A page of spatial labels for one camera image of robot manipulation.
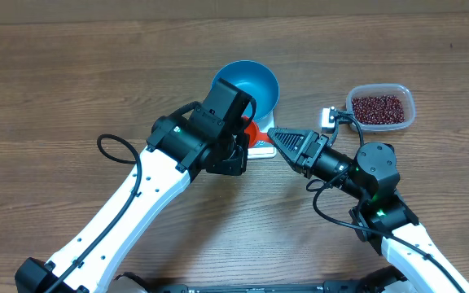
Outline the orange measuring scoop blue handle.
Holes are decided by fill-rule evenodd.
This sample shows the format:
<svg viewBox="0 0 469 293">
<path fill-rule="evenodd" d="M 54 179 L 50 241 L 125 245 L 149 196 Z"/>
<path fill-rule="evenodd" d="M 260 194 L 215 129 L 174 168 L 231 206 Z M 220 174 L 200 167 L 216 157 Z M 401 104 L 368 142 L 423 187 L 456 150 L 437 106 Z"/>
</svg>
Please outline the orange measuring scoop blue handle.
<svg viewBox="0 0 469 293">
<path fill-rule="evenodd" d="M 249 136 L 248 147 L 253 148 L 258 142 L 265 142 L 272 144 L 267 133 L 261 132 L 257 123 L 251 120 L 248 126 L 244 129 L 244 133 Z"/>
</svg>

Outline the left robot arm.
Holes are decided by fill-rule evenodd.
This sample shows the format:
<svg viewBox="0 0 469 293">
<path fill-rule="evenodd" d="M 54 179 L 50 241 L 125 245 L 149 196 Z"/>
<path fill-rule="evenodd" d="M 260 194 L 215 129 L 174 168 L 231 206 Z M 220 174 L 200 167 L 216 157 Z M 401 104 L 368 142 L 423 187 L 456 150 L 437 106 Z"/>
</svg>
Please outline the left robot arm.
<svg viewBox="0 0 469 293">
<path fill-rule="evenodd" d="M 157 215 L 201 171 L 245 172 L 251 122 L 243 117 L 256 100 L 218 79 L 203 102 L 160 117 L 142 151 L 132 153 L 128 177 L 87 226 L 49 260 L 29 257 L 15 273 L 19 292 L 105 292 L 117 269 Z"/>
</svg>

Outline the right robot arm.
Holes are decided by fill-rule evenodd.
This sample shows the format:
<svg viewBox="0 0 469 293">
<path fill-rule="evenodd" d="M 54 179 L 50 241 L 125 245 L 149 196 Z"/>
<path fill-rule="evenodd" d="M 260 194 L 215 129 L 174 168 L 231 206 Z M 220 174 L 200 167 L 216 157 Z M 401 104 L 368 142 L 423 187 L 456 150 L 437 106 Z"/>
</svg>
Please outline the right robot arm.
<svg viewBox="0 0 469 293">
<path fill-rule="evenodd" d="M 312 130 L 271 128 L 274 147 L 297 173 L 309 179 L 313 209 L 326 221 L 354 230 L 390 265 L 353 283 L 356 292 L 469 292 L 466 280 L 440 252 L 397 189 L 400 174 L 392 146 L 361 142 L 353 158 L 334 150 Z M 324 191 L 354 197 L 349 222 L 321 210 Z"/>
</svg>

